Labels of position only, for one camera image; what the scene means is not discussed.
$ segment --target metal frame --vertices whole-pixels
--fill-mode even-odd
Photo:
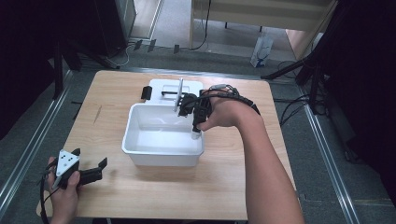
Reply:
[[[231,74],[221,74],[221,73],[207,73],[207,72],[191,72],[191,71],[177,71],[177,70],[164,70],[164,69],[148,69],[148,68],[131,68],[127,69],[129,72],[137,72],[137,73],[156,73],[156,74],[173,74],[173,75],[189,75],[189,76],[206,76],[206,77],[227,77],[227,78],[239,78],[239,79],[250,79],[250,80],[261,80],[258,76],[244,76],[244,75],[231,75]],[[61,105],[64,102],[64,98],[69,92],[71,82],[73,80],[73,74],[69,70],[66,75],[64,76],[64,91],[62,91],[58,100],[54,100],[47,113],[45,114],[44,118],[41,120],[39,127],[35,131],[31,141],[29,142],[28,146],[24,150],[23,154],[21,155],[20,160],[18,161],[17,165],[15,166],[13,172],[11,173],[10,177],[8,178],[6,184],[0,191],[0,221],[3,218],[7,208],[13,199],[17,189],[19,188],[25,174],[29,166],[31,165],[35,154],[39,150],[41,143],[43,142],[50,125],[54,121]],[[277,79],[273,81],[268,81],[269,83],[276,83],[276,84],[291,84],[292,82],[289,80],[282,80]],[[305,94],[305,90],[300,88],[301,95]],[[332,185],[334,187],[335,193],[337,195],[338,201],[341,205],[343,213],[346,218],[347,223],[360,223],[358,214],[354,207],[354,204],[349,196],[347,186],[341,177],[341,174],[338,171],[337,165],[334,161],[334,158],[331,153],[331,149],[327,143],[326,137],[321,130],[319,121],[317,117],[313,114],[309,105],[305,106],[305,113],[308,117],[309,123],[311,125],[312,131],[316,140],[318,142],[318,147],[326,168],[328,170],[330,179],[332,181]]]
[[[305,95],[304,89],[300,88],[301,95]],[[332,181],[332,186],[334,187],[335,194],[337,195],[338,202],[341,205],[344,216],[346,218],[346,223],[348,224],[358,224],[361,223],[356,212],[355,206],[350,198],[347,186],[338,171],[335,160],[332,156],[332,151],[327,143],[326,137],[320,127],[318,118],[314,115],[309,105],[304,106],[306,116],[308,117],[309,123],[311,125],[314,136],[317,140],[320,154],[324,160],[324,163],[329,173],[330,180]]]

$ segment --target wooden table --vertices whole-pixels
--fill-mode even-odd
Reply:
[[[195,167],[134,165],[121,150],[131,105],[154,78],[196,80],[208,88],[227,83],[255,102],[276,152],[294,184],[269,84],[262,80],[100,71],[96,74],[64,149],[80,147],[80,169],[104,157],[104,178],[84,186],[79,217],[246,220],[243,145],[235,128],[205,133],[205,152]],[[49,216],[50,201],[46,203]]]

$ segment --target white bin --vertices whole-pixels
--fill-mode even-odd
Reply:
[[[193,115],[178,117],[172,105],[135,104],[122,150],[135,165],[195,166],[204,152],[204,134],[191,138]]]

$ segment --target hand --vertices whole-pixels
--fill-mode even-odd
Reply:
[[[49,164],[54,161],[53,157],[49,158]],[[67,182],[67,189],[58,189],[52,194],[53,182],[55,181],[55,174],[49,173],[48,185],[49,193],[51,193],[50,200],[52,201],[53,216],[51,223],[71,223],[77,215],[78,194],[77,185],[79,182],[79,172],[75,171]]]
[[[217,126],[235,126],[239,129],[247,119],[262,120],[262,117],[251,107],[233,99],[211,97],[210,104],[212,104],[212,114],[206,122],[197,125],[197,128],[202,131]]]

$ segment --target tripod leg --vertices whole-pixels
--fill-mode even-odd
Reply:
[[[62,53],[59,41],[55,42],[54,45],[54,70],[55,70],[55,93],[52,99],[56,100],[59,94],[64,90],[64,71],[62,67]]]
[[[77,52],[71,48],[64,39],[62,39],[61,42],[61,52],[64,56],[64,60],[71,70],[79,71],[81,69],[82,63]]]
[[[307,60],[306,58],[303,58],[303,59],[301,59],[298,62],[295,62],[295,63],[293,63],[293,64],[291,64],[289,66],[286,66],[285,68],[283,68],[283,69],[281,69],[281,70],[279,70],[277,72],[274,72],[273,74],[270,74],[270,75],[267,75],[267,76],[261,76],[261,78],[262,79],[271,79],[272,80],[272,79],[275,79],[277,77],[281,77],[281,76],[287,74],[288,72],[291,72],[292,70],[303,66],[304,62],[306,60]]]
[[[296,84],[303,86],[311,78],[315,68],[315,65],[304,65],[295,78]]]
[[[99,56],[97,56],[96,54],[92,53],[90,50],[88,50],[87,48],[81,46],[79,43],[77,43],[76,41],[72,41],[72,40],[68,40],[67,41],[70,46],[72,46],[74,49],[76,49],[77,51],[87,55],[88,57],[94,59],[95,61],[97,61],[99,64],[101,64],[103,67],[105,68],[118,68],[113,66],[112,64],[110,64],[109,62],[103,60],[102,58],[100,58]]]
[[[318,113],[315,109],[315,102],[318,96],[318,86],[319,86],[319,79],[321,76],[320,65],[316,66],[315,74],[312,77],[312,84],[311,84],[311,92],[309,93],[309,107],[311,108],[314,115]]]

